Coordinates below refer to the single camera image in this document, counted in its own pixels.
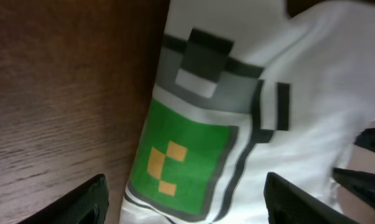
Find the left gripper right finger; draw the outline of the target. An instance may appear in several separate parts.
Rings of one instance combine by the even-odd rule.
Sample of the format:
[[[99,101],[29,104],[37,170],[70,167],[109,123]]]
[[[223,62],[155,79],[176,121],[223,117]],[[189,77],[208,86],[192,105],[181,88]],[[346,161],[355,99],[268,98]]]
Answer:
[[[357,224],[274,172],[267,174],[264,198],[270,224]]]

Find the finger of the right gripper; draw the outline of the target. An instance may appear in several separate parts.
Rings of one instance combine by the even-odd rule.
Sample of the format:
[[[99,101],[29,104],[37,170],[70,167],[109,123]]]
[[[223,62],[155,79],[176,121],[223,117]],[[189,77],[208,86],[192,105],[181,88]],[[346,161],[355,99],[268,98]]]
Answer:
[[[334,168],[332,176],[343,188],[375,209],[375,174]]]
[[[356,137],[354,144],[375,153],[375,128],[365,129]]]

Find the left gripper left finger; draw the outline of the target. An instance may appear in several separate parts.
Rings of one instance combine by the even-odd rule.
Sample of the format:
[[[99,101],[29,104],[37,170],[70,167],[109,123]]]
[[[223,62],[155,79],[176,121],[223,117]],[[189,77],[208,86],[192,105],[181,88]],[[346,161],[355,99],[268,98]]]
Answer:
[[[106,177],[98,174],[19,224],[103,224],[108,207]]]

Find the white t-shirt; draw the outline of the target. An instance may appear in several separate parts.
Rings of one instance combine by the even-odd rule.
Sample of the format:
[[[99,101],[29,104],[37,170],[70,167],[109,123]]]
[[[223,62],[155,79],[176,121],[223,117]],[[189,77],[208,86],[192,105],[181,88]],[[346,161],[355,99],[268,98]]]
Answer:
[[[121,223],[266,223],[275,172],[340,210],[375,122],[375,4],[172,0]]]

